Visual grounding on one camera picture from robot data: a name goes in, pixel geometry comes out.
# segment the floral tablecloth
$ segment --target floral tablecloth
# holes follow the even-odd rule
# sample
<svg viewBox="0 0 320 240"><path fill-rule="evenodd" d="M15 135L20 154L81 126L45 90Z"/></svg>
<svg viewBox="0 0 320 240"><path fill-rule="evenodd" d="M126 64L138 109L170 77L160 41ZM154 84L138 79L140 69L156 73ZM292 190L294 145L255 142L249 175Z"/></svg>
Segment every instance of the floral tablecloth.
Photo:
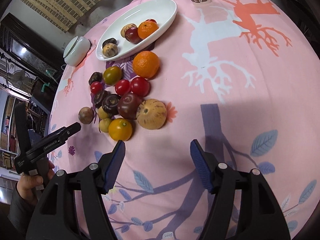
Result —
<svg viewBox="0 0 320 240"><path fill-rule="evenodd" d="M76 68L67 66L50 116L54 131L78 121L92 106L88 80L95 71L119 66L132 79L132 59L99 61L100 36L120 15L105 18L85 36L92 47ZM167 124L159 130L136 125L115 187L103 197L118 239L195 240L212 196L190 157L198 139L234 169L258 167L270 184L294 237L320 199L320 62L295 24L270 0L212 0L196 8L174 0L178 14L149 50L161 60L147 98L163 101ZM98 118L50 154L57 169L82 170L111 152L116 142L100 133ZM240 194L228 236L239 217ZM86 231L81 196L80 226Z"/></svg>

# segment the white deer silhouette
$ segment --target white deer silhouette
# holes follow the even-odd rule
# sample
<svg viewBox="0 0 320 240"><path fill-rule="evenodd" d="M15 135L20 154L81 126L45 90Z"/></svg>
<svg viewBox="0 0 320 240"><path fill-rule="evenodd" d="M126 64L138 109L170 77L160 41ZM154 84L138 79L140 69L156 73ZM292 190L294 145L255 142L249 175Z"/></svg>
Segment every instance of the white deer silhouette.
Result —
<svg viewBox="0 0 320 240"><path fill-rule="evenodd" d="M239 25L233 23L233 20L241 21L241 19L234 14L234 11L218 6L210 7L225 10L228 13L227 20L206 23L204 21L203 11L200 8L198 9L201 14L200 22L196 22L182 15L195 28L192 31L190 39L190 46L194 50L194 53L183 53L182 56L186 60L188 60L193 66L197 67L197 70L186 72L182 79L189 76L190 87L193 84L193 75L196 74L195 78L201 76L201 78L195 82L195 86L200 87L201 93L204 93L204 81L206 79L209 79L213 91L217 94L220 102L225 103L223 96L225 95L225 93L230 93L230 89L232 88L232 86L228 86L225 84L225 79L231 82L231 78L227 73L225 73L222 70L222 64L231 65L244 74L247 81L245 88L248 88L249 86L252 86L254 88L251 79L255 80L255 77L249 74L248 71L245 70L243 67L236 65L233 61L217 61L218 57L210 57L210 51L208 48L209 42L218 41L229 37L239 37L242 32L247 31L246 29L243 29ZM208 69L210 67L215 67L217 70L217 73L214 77L212 77L208 72Z"/></svg>

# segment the white oval dish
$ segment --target white oval dish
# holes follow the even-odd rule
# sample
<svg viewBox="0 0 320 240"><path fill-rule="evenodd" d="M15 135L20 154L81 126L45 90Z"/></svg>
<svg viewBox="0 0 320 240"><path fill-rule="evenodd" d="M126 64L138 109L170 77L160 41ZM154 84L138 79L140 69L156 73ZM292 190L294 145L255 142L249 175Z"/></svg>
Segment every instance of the white oval dish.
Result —
<svg viewBox="0 0 320 240"><path fill-rule="evenodd" d="M177 15L177 4L173 0L152 0L130 9L116 19L101 36L96 48L96 56L102 61L123 59L146 48L158 39L170 27ZM123 38L121 29L130 23L139 26L148 19L154 19L159 29L138 44L133 44ZM114 57L106 57L102 54L102 43L110 38L117 40L118 54Z"/></svg>

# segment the deer print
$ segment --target deer print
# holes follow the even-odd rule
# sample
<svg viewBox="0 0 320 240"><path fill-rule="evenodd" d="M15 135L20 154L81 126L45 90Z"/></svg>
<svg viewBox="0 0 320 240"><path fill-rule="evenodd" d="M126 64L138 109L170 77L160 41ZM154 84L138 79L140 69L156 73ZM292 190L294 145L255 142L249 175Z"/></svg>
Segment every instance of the deer print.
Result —
<svg viewBox="0 0 320 240"><path fill-rule="evenodd" d="M254 76L249 74L246 69L236 65L233 61L217 61L218 57L210 57L210 51L208 48L209 42L219 41L230 37L239 37L239 35L243 31L247 31L244 28L239 28L239 26L233 23L233 20L239 20L239 18L235 16L232 10L227 10L225 8L217 6L210 7L225 10L228 13L227 20L206 23L204 20L203 11L201 9L198 9L201 14L200 22L196 22L182 15L195 28L192 31L190 38L190 46L194 52L183 53L182 56L186 60L188 60L191 63L191 65L197 68L197 70L186 72L182 79L188 76L190 78L190 87L194 83L195 75L195 78L197 80L195 81L194 85L200 87L201 93L204 93L204 81L208 79L211 83L213 91L217 94L220 102L224 103L225 101L223 99L223 96L226 93L230 93L230 89L232 88L232 86L227 85L225 83L226 80L231 83L231 77L223 71L223 64L231 65L244 74L246 78L246 88L248 88L249 86L252 86L254 88L254 85L252 84L252 79L255 80L255 78ZM217 71L214 77L212 77L208 71L211 67L215 67Z"/></svg>
<svg viewBox="0 0 320 240"><path fill-rule="evenodd" d="M261 0L256 0L257 3L247 3L243 4L240 2L240 0L236 0L236 2L231 2L228 0L222 0L227 3L230 3L234 5L234 11L235 14L241 19L240 21L234 20L233 22L235 24L238 24L240 27L248 29L249 31L242 32L240 37L246 36L248 43L250 43L250 37L253 38L252 43L257 44L260 49L262 49L262 46L259 42L259 40L263 40L267 47L271 49L271 51L279 57L277 54L277 50L279 49L279 45L276 44L277 40L275 37L273 37L271 34L268 33L268 31L273 31L275 33L278 33L281 35L284 40L286 41L286 46L288 47L291 45L291 40L285 36L282 32L276 30L275 28L271 27L262 27L262 25L257 25L255 21L252 19L252 14L280 14L274 7L273 4L268 1L266 3L263 3Z"/></svg>
<svg viewBox="0 0 320 240"><path fill-rule="evenodd" d="M95 47L93 47L87 54L87 56L83 59L83 61L77 66L75 67L75 69L73 70L73 72L71 73L70 78L68 78L68 84L65 86L65 88L63 89L63 92L65 93L65 95L67 96L67 94L69 93L69 91L71 91L73 89L73 80L72 80L72 76L75 72L77 72L80 68L82 68L85 64L85 61L87 60L87 58L92 54L92 52L94 52L94 50L97 47L96 44L96 40L94 40L94 45Z"/></svg>

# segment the person's arm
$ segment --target person's arm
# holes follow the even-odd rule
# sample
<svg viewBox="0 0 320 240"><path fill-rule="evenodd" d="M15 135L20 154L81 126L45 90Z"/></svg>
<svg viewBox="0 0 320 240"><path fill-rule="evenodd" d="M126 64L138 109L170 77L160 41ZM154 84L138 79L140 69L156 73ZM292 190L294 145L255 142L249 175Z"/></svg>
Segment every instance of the person's arm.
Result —
<svg viewBox="0 0 320 240"><path fill-rule="evenodd" d="M49 162L49 168L48 178L52 179L54 176L52 170L54 165L51 162ZM23 237L26 236L33 211L38 202L32 189L42 183L43 178L41 176L28 176L22 174L13 190L8 218Z"/></svg>

